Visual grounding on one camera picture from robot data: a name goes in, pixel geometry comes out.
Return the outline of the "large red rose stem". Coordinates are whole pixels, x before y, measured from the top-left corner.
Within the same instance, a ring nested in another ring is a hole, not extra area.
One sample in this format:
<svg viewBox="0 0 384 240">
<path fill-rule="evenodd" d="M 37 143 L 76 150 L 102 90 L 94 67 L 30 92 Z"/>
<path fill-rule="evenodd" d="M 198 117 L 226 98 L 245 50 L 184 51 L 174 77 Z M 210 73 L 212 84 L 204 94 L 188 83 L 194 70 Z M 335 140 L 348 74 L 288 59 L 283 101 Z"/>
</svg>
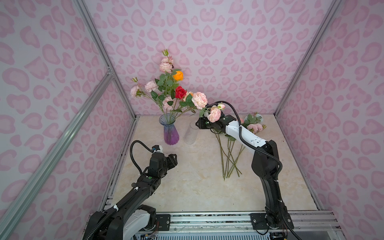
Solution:
<svg viewBox="0 0 384 240">
<path fill-rule="evenodd" d="M 182 88 L 181 86 L 178 86 L 171 95 L 171 99 L 173 101 L 173 112 L 180 112 L 181 108 L 185 106 L 184 102 L 186 101 L 185 98 L 187 96 L 187 91 Z"/>
</svg>

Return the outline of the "pink peony flower stem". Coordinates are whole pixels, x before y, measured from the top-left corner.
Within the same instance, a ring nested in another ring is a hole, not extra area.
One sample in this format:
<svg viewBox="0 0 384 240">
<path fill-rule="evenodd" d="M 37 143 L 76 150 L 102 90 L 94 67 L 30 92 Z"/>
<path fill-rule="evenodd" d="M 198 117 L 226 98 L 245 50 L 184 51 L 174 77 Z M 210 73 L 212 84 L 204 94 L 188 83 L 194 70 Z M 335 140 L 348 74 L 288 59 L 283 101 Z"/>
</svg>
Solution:
<svg viewBox="0 0 384 240">
<path fill-rule="evenodd" d="M 163 100 L 163 109 L 166 110 L 166 111 L 171 111 L 175 108 L 175 100 L 172 99 L 171 96 L 167 96 L 164 100 Z"/>
</svg>

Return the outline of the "striped pink peony branch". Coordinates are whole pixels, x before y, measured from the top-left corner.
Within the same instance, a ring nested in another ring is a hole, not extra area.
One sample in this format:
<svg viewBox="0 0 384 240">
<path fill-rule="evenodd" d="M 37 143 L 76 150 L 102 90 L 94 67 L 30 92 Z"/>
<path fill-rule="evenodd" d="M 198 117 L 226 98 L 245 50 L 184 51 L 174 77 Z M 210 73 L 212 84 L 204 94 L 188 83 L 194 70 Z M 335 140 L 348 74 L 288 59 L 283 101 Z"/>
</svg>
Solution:
<svg viewBox="0 0 384 240">
<path fill-rule="evenodd" d="M 209 121 L 216 122 L 226 108 L 224 103 L 208 104 L 208 98 L 204 93 L 193 93 L 193 103 L 195 107 L 191 112 L 199 112 L 200 117 L 207 117 Z"/>
</svg>

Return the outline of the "small mixed roses spray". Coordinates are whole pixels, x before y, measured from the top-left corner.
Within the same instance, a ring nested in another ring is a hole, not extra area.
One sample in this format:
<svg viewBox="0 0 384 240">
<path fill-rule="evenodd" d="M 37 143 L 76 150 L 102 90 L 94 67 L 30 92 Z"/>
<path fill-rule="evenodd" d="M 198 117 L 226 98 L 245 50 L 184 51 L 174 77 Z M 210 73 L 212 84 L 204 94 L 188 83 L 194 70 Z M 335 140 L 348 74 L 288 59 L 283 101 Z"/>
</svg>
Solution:
<svg viewBox="0 0 384 240">
<path fill-rule="evenodd" d="M 248 114 L 244 119 L 241 119 L 242 126 L 253 134 L 262 132 L 267 126 L 263 124 L 263 116 L 258 112 Z"/>
</svg>

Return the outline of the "pink peony branch with bud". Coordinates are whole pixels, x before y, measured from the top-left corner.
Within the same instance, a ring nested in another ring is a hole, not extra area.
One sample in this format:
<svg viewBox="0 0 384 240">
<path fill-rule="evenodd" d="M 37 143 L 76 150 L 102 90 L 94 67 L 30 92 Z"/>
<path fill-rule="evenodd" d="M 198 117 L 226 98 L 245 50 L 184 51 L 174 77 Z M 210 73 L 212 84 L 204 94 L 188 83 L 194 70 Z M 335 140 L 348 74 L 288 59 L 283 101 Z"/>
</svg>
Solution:
<svg viewBox="0 0 384 240">
<path fill-rule="evenodd" d="M 133 86 L 130 90 L 130 95 L 132 98 L 147 98 L 151 99 L 156 103 L 156 105 L 160 108 L 160 111 L 163 110 L 163 105 L 158 100 L 159 94 L 156 92 L 158 90 L 158 85 L 155 81 L 149 81 L 144 86 L 139 83 L 137 77 L 132 78 L 132 82 L 136 85 Z"/>
</svg>

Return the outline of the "peach rose stem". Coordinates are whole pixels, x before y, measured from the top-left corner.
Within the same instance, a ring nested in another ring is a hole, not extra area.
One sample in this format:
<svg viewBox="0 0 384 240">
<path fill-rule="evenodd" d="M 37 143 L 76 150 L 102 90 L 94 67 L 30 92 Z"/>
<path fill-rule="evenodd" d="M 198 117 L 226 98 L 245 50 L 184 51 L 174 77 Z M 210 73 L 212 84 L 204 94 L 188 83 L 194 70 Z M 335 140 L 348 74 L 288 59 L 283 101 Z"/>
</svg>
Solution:
<svg viewBox="0 0 384 240">
<path fill-rule="evenodd" d="M 193 93 L 188 92 L 186 96 L 180 101 L 180 110 L 182 113 L 186 113 L 194 109 L 195 104 L 192 101 Z"/>
</svg>

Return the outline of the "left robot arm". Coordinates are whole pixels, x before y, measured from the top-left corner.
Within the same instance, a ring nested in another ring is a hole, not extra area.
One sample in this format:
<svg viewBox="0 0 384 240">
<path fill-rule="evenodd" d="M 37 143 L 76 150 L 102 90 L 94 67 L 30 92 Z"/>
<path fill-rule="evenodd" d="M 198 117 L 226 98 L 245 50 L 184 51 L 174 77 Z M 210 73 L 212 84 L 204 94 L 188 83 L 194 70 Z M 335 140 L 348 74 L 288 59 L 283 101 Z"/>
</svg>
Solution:
<svg viewBox="0 0 384 240">
<path fill-rule="evenodd" d="M 166 157 L 161 152 L 152 153 L 147 171 L 139 176 L 132 189 L 115 205 L 90 217 L 83 239 L 129 240 L 140 230 L 157 231 L 156 209 L 143 202 L 154 194 L 168 170 L 177 164 L 176 154 Z"/>
</svg>

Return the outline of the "purple glass vase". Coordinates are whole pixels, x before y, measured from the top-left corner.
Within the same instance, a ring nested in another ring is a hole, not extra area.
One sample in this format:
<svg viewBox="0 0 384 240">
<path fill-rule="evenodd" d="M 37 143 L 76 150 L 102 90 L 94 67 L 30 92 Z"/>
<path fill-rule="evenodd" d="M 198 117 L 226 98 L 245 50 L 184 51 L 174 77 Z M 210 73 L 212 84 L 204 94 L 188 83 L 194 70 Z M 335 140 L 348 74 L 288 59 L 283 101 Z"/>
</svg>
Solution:
<svg viewBox="0 0 384 240">
<path fill-rule="evenodd" d="M 172 114 L 164 114 L 159 118 L 159 123 L 164 127 L 164 141 L 168 145 L 179 142 L 179 133 L 175 127 L 176 117 Z"/>
</svg>

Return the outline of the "clear glass cylinder vase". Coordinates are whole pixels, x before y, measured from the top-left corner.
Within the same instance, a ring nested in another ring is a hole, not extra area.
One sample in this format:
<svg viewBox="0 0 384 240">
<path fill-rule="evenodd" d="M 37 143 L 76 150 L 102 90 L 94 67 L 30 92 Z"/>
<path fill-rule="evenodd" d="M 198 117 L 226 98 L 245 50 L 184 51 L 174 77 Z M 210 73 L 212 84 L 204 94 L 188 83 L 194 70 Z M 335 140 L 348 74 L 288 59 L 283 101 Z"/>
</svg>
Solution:
<svg viewBox="0 0 384 240">
<path fill-rule="evenodd" d="M 199 127 L 196 126 L 196 121 L 191 121 L 184 136 L 184 142 L 188 145 L 192 145 L 197 140 L 199 133 Z"/>
</svg>

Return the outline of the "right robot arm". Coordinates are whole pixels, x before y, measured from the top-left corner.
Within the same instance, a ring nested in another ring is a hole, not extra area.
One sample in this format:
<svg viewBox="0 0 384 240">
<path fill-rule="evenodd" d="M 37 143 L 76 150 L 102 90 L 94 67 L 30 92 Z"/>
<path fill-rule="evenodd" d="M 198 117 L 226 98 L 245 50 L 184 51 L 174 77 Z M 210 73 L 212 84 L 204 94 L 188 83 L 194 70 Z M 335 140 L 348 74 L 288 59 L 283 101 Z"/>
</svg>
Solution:
<svg viewBox="0 0 384 240">
<path fill-rule="evenodd" d="M 210 129 L 227 134 L 254 154 L 251 168 L 261 180 L 266 199 L 266 216 L 262 220 L 262 226 L 267 229 L 293 230 L 294 225 L 279 186 L 279 174 L 283 164 L 279 159 L 277 144 L 274 141 L 259 138 L 240 125 L 231 115 L 222 116 L 214 123 L 201 117 L 197 120 L 196 126 L 201 130 Z"/>
</svg>

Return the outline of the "orange rose stem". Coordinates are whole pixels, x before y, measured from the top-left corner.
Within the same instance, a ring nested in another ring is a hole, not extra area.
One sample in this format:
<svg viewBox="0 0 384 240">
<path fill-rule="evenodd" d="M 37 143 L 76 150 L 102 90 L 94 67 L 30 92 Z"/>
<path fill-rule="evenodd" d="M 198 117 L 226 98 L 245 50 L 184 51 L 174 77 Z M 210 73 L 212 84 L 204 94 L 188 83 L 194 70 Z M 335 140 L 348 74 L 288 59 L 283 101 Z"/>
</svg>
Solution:
<svg viewBox="0 0 384 240">
<path fill-rule="evenodd" d="M 175 79 L 175 75 L 177 73 L 180 73 L 180 71 L 177 71 L 175 74 L 168 74 L 168 73 L 165 73 L 165 74 L 161 74 L 157 79 L 155 79 L 155 82 L 157 83 L 157 85 L 159 86 L 158 87 L 158 90 L 157 90 L 157 93 L 159 94 L 158 96 L 158 100 L 160 101 L 160 103 L 163 105 L 163 100 L 167 97 L 167 96 L 171 96 L 172 95 L 172 92 L 178 87 L 180 86 L 180 81 L 181 80 L 176 80 Z M 162 113 L 166 114 L 166 113 L 170 113 L 171 111 L 166 111 L 164 110 Z"/>
</svg>

